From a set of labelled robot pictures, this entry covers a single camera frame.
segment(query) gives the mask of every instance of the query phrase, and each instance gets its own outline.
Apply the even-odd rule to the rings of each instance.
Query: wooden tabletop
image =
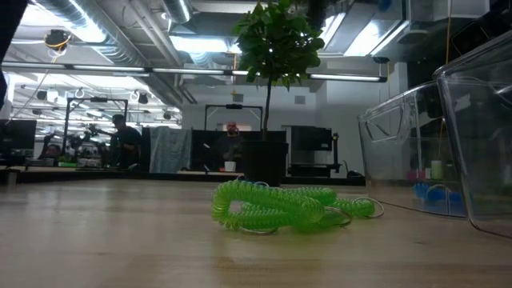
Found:
[[[0,287],[510,287],[512,241],[386,206],[319,234],[225,230],[217,184],[101,180],[0,192]],[[337,188],[355,197],[360,187]]]

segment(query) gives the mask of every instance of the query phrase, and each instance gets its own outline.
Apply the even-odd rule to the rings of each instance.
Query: green coiled keychain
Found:
[[[243,202],[241,212],[230,212],[232,201]],[[373,216],[373,202],[368,198],[338,199],[329,188],[285,190],[237,180],[217,188],[212,218],[227,228],[256,234],[272,233],[283,226],[314,232],[348,225],[352,218],[381,216]]]

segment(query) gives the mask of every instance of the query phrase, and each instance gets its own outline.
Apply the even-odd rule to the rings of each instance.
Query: clear plastic bin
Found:
[[[435,77],[469,218],[477,229],[512,238],[512,32]]]
[[[430,82],[359,115],[366,187],[381,202],[464,217],[459,176],[440,135],[439,89]]]

